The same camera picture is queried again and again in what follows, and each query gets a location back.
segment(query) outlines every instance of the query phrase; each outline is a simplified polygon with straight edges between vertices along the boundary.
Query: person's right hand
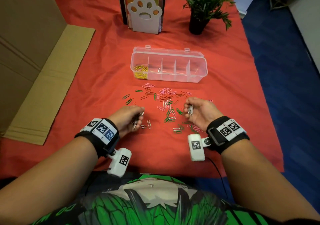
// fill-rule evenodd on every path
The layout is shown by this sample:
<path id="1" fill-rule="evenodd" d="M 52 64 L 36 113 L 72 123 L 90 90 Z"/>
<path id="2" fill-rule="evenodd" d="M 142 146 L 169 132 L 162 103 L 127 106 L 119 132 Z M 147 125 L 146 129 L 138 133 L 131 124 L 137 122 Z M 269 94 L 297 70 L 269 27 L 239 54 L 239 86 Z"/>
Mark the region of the person's right hand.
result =
<path id="1" fill-rule="evenodd" d="M 188 114 L 190 105 L 193 106 L 192 115 Z M 189 121 L 197 125 L 204 132 L 207 131 L 207 127 L 211 122 L 223 116 L 214 103 L 196 97 L 187 98 L 183 112 Z"/>

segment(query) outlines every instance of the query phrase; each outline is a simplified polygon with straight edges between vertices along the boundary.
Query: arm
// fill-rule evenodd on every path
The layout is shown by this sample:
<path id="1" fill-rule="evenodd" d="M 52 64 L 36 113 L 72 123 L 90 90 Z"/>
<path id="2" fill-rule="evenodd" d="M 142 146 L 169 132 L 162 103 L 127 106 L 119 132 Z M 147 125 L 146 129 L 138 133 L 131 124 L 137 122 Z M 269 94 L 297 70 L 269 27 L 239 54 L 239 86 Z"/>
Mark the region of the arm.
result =
<path id="1" fill-rule="evenodd" d="M 143 111 L 139 106 L 125 106 L 109 119 L 122 138 L 132 131 L 132 118 Z M 140 128 L 142 119 L 140 116 L 134 131 Z M 82 188 L 97 161 L 91 142 L 85 137 L 75 138 L 0 190 L 0 224 L 29 224 L 67 205 Z"/>
<path id="2" fill-rule="evenodd" d="M 193 105 L 192 116 L 187 114 L 190 104 Z M 195 97 L 188 98 L 184 107 L 186 118 L 203 131 L 223 116 L 213 103 Z M 279 221 L 294 218 L 320 221 L 312 205 L 250 141 L 234 143 L 221 156 L 237 204 Z"/>

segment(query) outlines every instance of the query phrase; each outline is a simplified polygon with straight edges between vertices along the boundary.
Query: person's right arm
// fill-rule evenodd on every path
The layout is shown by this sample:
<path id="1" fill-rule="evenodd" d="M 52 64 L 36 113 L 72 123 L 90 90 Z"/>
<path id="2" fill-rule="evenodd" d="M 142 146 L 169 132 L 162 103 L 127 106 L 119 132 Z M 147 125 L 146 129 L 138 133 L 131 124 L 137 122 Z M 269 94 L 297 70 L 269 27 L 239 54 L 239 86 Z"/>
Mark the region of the person's right arm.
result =
<path id="1" fill-rule="evenodd" d="M 188 106 L 193 105 L 193 114 Z M 203 131 L 223 116 L 213 103 L 190 97 L 185 103 L 185 116 Z M 260 212 L 278 221 L 307 218 L 320 221 L 312 205 L 256 149 L 249 140 L 241 140 L 221 154 L 234 200 L 238 205 Z"/>

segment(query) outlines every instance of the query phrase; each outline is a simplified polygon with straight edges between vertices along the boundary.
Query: cardboard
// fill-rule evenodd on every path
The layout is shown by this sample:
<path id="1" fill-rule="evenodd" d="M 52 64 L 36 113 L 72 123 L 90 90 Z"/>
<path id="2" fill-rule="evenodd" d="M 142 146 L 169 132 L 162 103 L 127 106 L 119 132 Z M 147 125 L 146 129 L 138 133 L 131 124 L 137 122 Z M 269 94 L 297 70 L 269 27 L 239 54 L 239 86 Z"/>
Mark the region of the cardboard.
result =
<path id="1" fill-rule="evenodd" d="M 0 0 L 0 137 L 43 145 L 94 29 L 55 0 Z"/>
<path id="2" fill-rule="evenodd" d="M 67 25 L 5 137 L 43 145 L 94 29 Z"/>

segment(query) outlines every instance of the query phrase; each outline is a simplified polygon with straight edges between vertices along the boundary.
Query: paw-shaped bookend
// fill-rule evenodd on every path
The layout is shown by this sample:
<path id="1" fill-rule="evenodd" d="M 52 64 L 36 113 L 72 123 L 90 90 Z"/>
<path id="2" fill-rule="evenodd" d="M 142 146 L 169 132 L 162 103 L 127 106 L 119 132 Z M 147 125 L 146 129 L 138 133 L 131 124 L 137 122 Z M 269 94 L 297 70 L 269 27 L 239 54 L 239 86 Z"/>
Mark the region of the paw-shaped bookend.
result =
<path id="1" fill-rule="evenodd" d="M 128 11 L 131 16 L 133 31 L 159 33 L 162 9 L 156 5 L 154 0 L 133 0 L 133 2 L 128 3 Z"/>

